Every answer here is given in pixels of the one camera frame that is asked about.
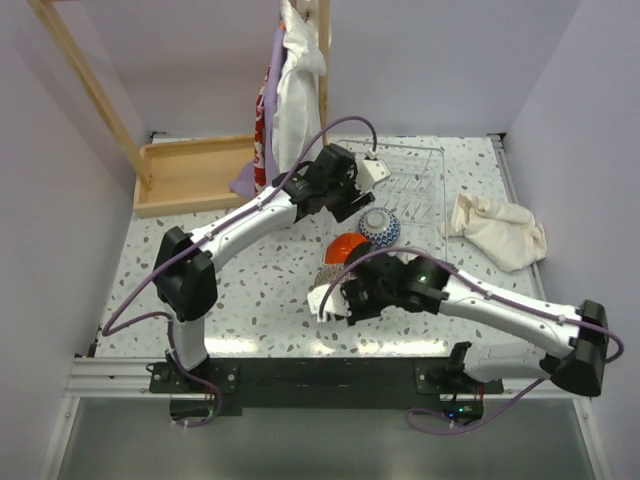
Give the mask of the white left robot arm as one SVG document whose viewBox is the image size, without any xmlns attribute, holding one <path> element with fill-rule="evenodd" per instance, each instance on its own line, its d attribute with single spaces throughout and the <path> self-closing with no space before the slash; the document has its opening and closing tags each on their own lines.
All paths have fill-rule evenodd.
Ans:
<svg viewBox="0 0 640 480">
<path fill-rule="evenodd" d="M 342 222 L 374 200 L 373 189 L 388 179 L 380 159 L 358 159 L 330 144 L 301 172 L 292 168 L 253 200 L 222 219 L 188 233 L 166 232 L 156 258 L 153 283 L 173 313 L 171 357 L 186 371 L 209 358 L 204 317 L 217 301 L 216 275 L 246 248 L 325 209 Z"/>
</svg>

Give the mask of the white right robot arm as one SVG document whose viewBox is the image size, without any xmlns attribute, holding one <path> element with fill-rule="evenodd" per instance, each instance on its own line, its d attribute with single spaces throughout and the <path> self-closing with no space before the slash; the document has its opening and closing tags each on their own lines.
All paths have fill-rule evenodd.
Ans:
<svg viewBox="0 0 640 480">
<path fill-rule="evenodd" d="M 387 251 L 362 250 L 349 255 L 345 270 L 351 277 L 340 292 L 350 310 L 350 324 L 398 307 L 474 321 L 515 337 L 511 344 L 486 348 L 470 341 L 456 344 L 448 366 L 436 375 L 450 388 L 538 377 L 571 394 L 602 393 L 609 336 L 600 303 L 546 303 L 422 254 L 403 261 Z"/>
</svg>

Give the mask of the orange plastic bowl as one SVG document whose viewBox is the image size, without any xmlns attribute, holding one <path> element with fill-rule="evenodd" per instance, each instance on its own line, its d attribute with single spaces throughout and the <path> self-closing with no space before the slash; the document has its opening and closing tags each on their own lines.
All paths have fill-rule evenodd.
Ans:
<svg viewBox="0 0 640 480">
<path fill-rule="evenodd" d="M 329 243 L 325 250 L 324 263 L 328 265 L 343 264 L 350 253 L 368 239 L 358 232 L 345 232 Z"/>
</svg>

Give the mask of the white wire dish rack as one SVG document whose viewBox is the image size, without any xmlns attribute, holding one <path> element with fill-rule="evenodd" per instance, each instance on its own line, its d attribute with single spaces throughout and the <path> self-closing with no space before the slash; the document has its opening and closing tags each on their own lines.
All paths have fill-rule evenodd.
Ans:
<svg viewBox="0 0 640 480">
<path fill-rule="evenodd" d="M 374 187 L 375 201 L 368 208 L 385 208 L 400 223 L 396 246 L 421 249 L 441 260 L 448 259 L 447 240 L 440 226 L 448 214 L 445 188 L 445 154 L 441 147 L 410 145 L 405 139 L 378 141 L 376 156 L 391 176 Z M 363 208 L 342 223 L 324 215 L 319 261 L 325 264 L 331 242 L 345 232 L 355 232 Z"/>
</svg>

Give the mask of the red blue patterned bowl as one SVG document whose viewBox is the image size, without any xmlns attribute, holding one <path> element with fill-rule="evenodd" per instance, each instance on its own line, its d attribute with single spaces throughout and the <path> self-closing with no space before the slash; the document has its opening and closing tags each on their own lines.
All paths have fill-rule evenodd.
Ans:
<svg viewBox="0 0 640 480">
<path fill-rule="evenodd" d="M 387 248 L 393 246 L 399 239 L 401 224 L 390 210 L 374 207 L 359 217 L 357 231 L 373 246 Z"/>
</svg>

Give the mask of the brown patterned ceramic bowl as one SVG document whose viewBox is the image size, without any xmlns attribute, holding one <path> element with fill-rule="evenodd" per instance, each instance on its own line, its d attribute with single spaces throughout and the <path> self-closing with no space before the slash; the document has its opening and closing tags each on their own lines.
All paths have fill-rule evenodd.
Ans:
<svg viewBox="0 0 640 480">
<path fill-rule="evenodd" d="M 321 286 L 330 286 L 345 270 L 345 266 L 342 264 L 330 264 L 322 268 L 316 275 L 312 288 L 318 288 Z M 353 283 L 357 281 L 357 277 L 353 272 L 348 272 L 341 280 L 336 284 L 335 288 L 339 289 L 343 284 Z"/>
</svg>

